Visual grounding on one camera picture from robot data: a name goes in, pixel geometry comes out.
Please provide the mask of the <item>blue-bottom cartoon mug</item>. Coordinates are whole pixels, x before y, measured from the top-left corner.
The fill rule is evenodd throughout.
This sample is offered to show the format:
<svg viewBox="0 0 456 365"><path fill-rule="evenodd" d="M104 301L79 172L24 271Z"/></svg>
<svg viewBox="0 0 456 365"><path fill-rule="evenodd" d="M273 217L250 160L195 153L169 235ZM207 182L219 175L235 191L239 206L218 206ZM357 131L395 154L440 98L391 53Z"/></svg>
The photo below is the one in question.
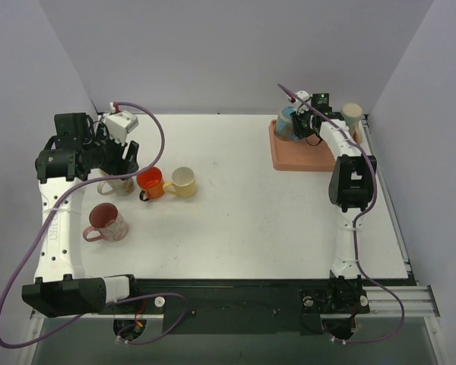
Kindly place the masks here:
<svg viewBox="0 0 456 365"><path fill-rule="evenodd" d="M300 138L296 136L293 127L291 115L296 110L292 106L285 106L282 108L277 116L276 124L274 127L275 136L281 141L299 141Z"/></svg>

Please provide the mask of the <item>pink cartoon mug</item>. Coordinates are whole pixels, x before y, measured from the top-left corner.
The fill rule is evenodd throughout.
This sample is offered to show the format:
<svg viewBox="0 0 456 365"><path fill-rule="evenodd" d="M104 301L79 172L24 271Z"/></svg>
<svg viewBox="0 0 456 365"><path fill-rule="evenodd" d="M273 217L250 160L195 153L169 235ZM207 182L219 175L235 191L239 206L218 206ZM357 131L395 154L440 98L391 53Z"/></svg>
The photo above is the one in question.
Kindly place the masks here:
<svg viewBox="0 0 456 365"><path fill-rule="evenodd" d="M111 203L102 203L92 209L89 214L90 226L83 231L83 238L87 242L105 240L118 242L128 234L129 225Z"/></svg>

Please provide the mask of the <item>cream floral mug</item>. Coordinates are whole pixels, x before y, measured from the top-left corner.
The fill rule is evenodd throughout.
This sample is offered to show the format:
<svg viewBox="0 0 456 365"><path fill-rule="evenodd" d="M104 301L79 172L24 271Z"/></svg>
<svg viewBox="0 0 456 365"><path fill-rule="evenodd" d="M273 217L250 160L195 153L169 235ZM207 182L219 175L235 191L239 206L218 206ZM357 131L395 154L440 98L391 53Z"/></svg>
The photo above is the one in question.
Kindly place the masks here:
<svg viewBox="0 0 456 365"><path fill-rule="evenodd" d="M101 181L97 185L97 192L101 196L118 195L127 196L135 190L134 180L129 177L127 179L110 179Z"/></svg>

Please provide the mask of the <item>yellow mug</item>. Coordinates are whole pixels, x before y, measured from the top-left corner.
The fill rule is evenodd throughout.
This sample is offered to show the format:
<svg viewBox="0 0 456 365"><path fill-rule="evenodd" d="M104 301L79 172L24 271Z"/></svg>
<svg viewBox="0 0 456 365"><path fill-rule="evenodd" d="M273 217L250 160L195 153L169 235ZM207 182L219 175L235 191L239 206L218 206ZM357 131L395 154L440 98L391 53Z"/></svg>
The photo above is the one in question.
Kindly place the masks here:
<svg viewBox="0 0 456 365"><path fill-rule="evenodd" d="M178 167L171 180L163 184L163 191L182 198L191 198L197 190L195 174L189 167Z"/></svg>

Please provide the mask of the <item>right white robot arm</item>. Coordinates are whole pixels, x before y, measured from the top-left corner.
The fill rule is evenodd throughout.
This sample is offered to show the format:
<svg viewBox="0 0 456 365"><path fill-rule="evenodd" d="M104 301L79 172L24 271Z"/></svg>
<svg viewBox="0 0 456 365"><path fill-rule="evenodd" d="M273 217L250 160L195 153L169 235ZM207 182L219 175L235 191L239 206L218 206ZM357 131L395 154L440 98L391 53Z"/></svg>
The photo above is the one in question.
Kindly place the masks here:
<svg viewBox="0 0 456 365"><path fill-rule="evenodd" d="M359 253L355 247L358 219L375 204L376 159L360 146L359 124L362 108L346 103L339 112L329 105L327 93L309 94L304 90L289 96L294 105L290 118L297 138L315 136L329 147L334 158L328 195L337 208L337 233L331 276L346 280L361 275Z"/></svg>

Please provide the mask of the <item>orange mug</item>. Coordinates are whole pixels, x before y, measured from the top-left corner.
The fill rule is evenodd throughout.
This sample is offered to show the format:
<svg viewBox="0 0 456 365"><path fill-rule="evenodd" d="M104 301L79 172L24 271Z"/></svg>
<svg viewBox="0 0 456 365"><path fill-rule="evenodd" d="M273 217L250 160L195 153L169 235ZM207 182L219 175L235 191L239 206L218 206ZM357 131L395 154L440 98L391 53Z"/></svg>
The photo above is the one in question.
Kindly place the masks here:
<svg viewBox="0 0 456 365"><path fill-rule="evenodd" d="M149 170L140 173L137 175L136 181L141 189L139 199L142 202L158 199L165 194L163 174L157 167L151 167Z"/></svg>

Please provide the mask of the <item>cream green mug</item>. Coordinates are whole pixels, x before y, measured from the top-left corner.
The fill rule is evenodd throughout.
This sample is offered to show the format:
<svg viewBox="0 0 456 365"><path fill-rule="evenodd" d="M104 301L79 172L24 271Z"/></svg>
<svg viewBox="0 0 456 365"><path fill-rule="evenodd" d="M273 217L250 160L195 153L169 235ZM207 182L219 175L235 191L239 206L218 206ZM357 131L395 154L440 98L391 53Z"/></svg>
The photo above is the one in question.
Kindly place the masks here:
<svg viewBox="0 0 456 365"><path fill-rule="evenodd" d="M357 144L362 142L362 134L359 128L363 117L363 109L355 103L345 103L340 110L344 121L349 129L349 133Z"/></svg>

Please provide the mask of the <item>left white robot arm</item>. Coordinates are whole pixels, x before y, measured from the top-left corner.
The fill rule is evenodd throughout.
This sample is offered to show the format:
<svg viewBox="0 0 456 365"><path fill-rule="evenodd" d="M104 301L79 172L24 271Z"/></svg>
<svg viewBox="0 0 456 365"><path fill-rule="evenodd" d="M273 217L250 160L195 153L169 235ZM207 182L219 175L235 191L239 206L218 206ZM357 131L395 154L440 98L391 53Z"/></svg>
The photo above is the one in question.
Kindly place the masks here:
<svg viewBox="0 0 456 365"><path fill-rule="evenodd" d="M94 122L86 113L54 117L55 135L35 161L43 203L40 258L34 283L22 287L22 299L43 315L54 318L99 313L111 302L133 313L141 294L131 287L132 275L87 278L81 259L81 206L90 172L110 176L138 170L136 141L128 133L138 118L114 111Z"/></svg>

